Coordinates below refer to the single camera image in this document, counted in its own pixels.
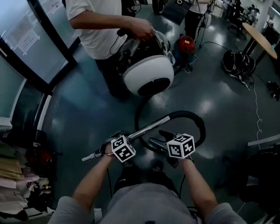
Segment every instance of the floor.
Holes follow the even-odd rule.
[[[183,33],[181,27],[153,14],[151,6],[142,6],[137,14],[148,19],[156,30],[165,33],[171,44]],[[213,17],[211,26],[205,31],[203,42],[213,41],[229,49],[243,50],[246,43],[237,38],[234,30],[227,30],[229,22]],[[197,40],[200,43],[202,29]],[[236,164],[246,161],[257,148],[247,148],[246,143],[256,139],[257,116],[254,90],[248,91],[236,79],[228,76],[221,68],[221,58],[225,53],[222,47],[206,43],[196,50],[198,60],[193,72],[180,72],[172,86],[165,92],[155,95],[144,108],[140,125],[178,110],[188,110],[203,118],[206,126],[206,140],[193,155],[195,164],[203,177],[214,190],[218,202],[229,202],[238,211],[243,202],[232,191],[233,183],[238,179],[235,168],[222,161],[223,156],[230,157]],[[257,58],[261,53],[256,48],[252,54]],[[48,135],[49,147],[63,152],[57,162],[57,182],[55,200],[61,196],[70,196],[79,181],[98,160],[83,164],[81,158],[98,149],[104,140],[118,130],[134,132],[134,115],[142,98],[131,96],[123,102],[112,97],[106,87],[95,61],[80,48],[75,53],[78,66],[71,71],[56,87],[44,121],[43,130]],[[264,81],[280,82],[268,56],[260,62],[255,71]],[[258,110],[263,122],[259,138],[279,134],[278,115],[280,104],[271,98],[267,88],[259,78],[253,75],[258,95]],[[187,119],[176,119],[161,129],[188,133],[195,139],[199,132],[194,123]],[[157,136],[157,130],[150,136]],[[144,171],[153,162],[162,159],[136,142],[135,163]],[[165,163],[164,172],[173,180],[177,189],[180,187],[183,173],[180,168],[172,168]],[[115,162],[110,167],[114,185],[120,172],[121,164]],[[193,205],[186,184],[182,190],[182,200],[187,206]],[[104,185],[97,198],[95,207],[106,209],[110,201],[109,182]],[[239,213],[248,223],[259,219],[263,213],[257,204],[247,203]]]

